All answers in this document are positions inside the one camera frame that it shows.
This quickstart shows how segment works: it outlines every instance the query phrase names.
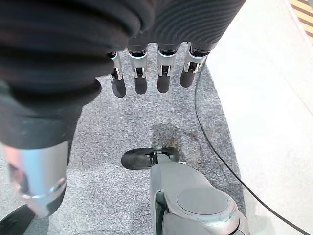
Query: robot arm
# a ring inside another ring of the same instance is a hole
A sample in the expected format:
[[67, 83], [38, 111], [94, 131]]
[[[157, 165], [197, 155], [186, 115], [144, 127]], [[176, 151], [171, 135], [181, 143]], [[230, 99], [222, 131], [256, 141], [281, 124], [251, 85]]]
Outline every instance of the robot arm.
[[195, 73], [245, 0], [11, 0], [0, 2], [0, 142], [12, 185], [38, 216], [53, 214], [82, 107], [111, 74], [126, 95], [118, 51], [127, 48], [138, 94], [147, 90], [147, 45], [158, 44], [158, 90], [189, 47], [180, 83]]

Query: floor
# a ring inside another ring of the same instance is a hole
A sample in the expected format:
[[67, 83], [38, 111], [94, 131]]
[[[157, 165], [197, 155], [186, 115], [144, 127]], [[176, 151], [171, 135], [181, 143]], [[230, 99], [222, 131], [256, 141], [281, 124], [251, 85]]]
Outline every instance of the floor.
[[[291, 11], [289, 1], [248, 0], [207, 64], [242, 179], [313, 234], [313, 47]], [[244, 194], [252, 235], [300, 234]]]

